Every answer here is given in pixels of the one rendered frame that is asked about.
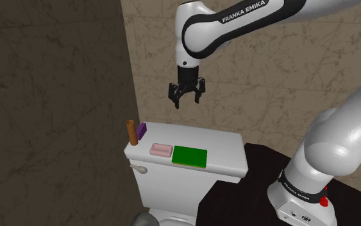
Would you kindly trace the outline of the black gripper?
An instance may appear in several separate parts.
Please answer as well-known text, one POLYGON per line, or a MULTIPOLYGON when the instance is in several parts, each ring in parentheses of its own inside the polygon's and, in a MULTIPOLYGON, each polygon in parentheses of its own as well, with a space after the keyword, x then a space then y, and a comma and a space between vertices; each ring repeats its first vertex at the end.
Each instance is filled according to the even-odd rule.
POLYGON ((170 83, 168 97, 174 103, 176 109, 180 107, 180 98, 186 93, 187 89, 193 89, 195 92, 194 101, 199 103, 202 93, 205 92, 205 79, 199 77, 199 67, 181 67, 178 66, 178 83, 170 83))

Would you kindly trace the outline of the purple block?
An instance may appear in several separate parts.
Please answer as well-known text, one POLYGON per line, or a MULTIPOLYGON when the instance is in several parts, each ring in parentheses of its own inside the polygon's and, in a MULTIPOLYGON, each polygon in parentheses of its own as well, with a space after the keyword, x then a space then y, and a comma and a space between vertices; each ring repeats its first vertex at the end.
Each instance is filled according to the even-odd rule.
POLYGON ((137 128, 137 130, 136 130, 137 139, 138 139, 139 141, 143 138, 143 136, 144 136, 144 134, 146 133, 146 131, 147 131, 146 123, 143 122, 143 123, 139 124, 139 126, 138 126, 138 128, 137 128))

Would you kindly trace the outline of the pink soap bar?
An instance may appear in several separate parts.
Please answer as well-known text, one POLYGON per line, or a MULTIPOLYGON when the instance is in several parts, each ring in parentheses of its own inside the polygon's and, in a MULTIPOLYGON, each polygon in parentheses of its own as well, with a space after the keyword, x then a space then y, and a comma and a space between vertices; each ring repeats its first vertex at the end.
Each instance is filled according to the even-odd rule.
POLYGON ((171 145, 153 143, 149 153, 154 156, 170 158, 172 151, 173 146, 171 145))

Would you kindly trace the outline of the green sponge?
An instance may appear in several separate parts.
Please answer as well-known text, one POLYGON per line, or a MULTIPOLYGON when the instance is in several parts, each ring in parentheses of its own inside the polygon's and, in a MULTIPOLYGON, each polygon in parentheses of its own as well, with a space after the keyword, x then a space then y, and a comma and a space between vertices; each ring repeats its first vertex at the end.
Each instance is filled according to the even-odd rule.
POLYGON ((190 148, 185 146, 175 146, 171 162, 195 168, 206 168, 207 150, 190 148))

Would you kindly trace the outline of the brown tube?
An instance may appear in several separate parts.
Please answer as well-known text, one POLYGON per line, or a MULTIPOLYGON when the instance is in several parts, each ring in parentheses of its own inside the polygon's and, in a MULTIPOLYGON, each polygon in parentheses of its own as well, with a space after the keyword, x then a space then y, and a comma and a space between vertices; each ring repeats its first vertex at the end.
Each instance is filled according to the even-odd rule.
POLYGON ((138 145, 138 137, 137 137, 137 129, 135 127, 135 122, 134 120, 127 120, 126 122, 126 128, 128 131, 128 136, 129 136, 129 140, 130 140, 130 144, 132 146, 136 146, 138 145))

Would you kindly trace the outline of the white toilet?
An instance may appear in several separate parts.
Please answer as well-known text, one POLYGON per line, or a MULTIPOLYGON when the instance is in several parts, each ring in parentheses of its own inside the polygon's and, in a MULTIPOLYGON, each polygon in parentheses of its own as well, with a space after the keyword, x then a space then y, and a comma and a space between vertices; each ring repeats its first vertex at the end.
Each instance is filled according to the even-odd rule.
POLYGON ((237 184, 248 172, 242 136, 184 125, 145 122, 138 145, 124 153, 133 169, 144 207, 159 226, 195 226, 200 201, 219 180, 237 184), (149 153, 153 143, 207 150, 206 168, 173 164, 149 153))

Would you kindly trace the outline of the dark robot stand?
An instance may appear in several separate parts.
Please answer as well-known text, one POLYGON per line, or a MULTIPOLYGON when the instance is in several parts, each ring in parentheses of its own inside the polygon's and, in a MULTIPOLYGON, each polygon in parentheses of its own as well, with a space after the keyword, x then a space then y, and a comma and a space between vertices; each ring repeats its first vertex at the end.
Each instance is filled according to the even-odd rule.
MULTIPOLYGON (((244 145, 248 172, 239 183, 217 181, 200 201, 196 226, 290 226, 280 220, 267 188, 290 157, 260 144, 244 145)), ((338 226, 361 226, 361 191, 338 180, 328 184, 338 226)))

